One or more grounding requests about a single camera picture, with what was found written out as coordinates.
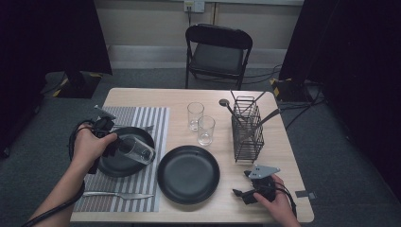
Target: clear glass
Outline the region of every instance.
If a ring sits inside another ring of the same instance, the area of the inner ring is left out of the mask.
[[[191,131],[198,130],[198,120],[203,116],[204,107],[200,102],[191,102],[188,105],[188,127]]]
[[[203,116],[198,121],[198,142],[202,146],[210,145],[213,141],[215,130],[215,119],[210,116]]]

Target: striped placemat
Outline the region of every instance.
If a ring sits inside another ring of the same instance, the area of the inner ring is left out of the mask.
[[[112,191],[152,194],[146,200],[125,201],[112,196],[94,196],[81,198],[76,202],[75,212],[158,212],[161,191],[157,186],[156,170],[165,155],[169,109],[166,107],[103,107],[114,114],[117,125],[144,128],[153,126],[149,131],[157,152],[152,164],[140,172],[124,178],[104,175],[100,170],[95,175],[85,177],[86,191]]]

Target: wire utensil holder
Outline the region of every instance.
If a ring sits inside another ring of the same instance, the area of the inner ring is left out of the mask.
[[[241,138],[260,122],[259,107],[253,96],[235,97],[233,112],[239,122],[232,116],[235,162],[254,162],[265,145],[263,127],[257,128],[253,134],[241,141]]]

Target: white wall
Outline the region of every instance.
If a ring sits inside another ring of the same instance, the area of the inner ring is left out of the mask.
[[[177,1],[96,1],[107,45],[185,46],[188,16]],[[287,49],[301,6],[205,3],[192,13],[192,25],[213,23],[243,29],[253,48]]]

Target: hand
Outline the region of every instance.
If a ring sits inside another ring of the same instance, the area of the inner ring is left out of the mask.
[[[114,140],[117,134],[111,133],[103,138],[95,137],[90,131],[91,126],[82,124],[74,145],[74,157],[72,164],[89,168],[93,165],[96,158],[100,157],[104,149]]]
[[[274,181],[277,182],[276,187],[283,188],[283,180],[281,180],[281,178],[277,177],[275,174],[272,174],[271,176]],[[292,213],[287,195],[284,192],[276,190],[276,198],[273,202],[268,201],[259,193],[253,193],[253,196],[258,202],[265,206],[270,211],[271,216],[283,226],[300,226],[297,218],[295,218],[294,214]]]

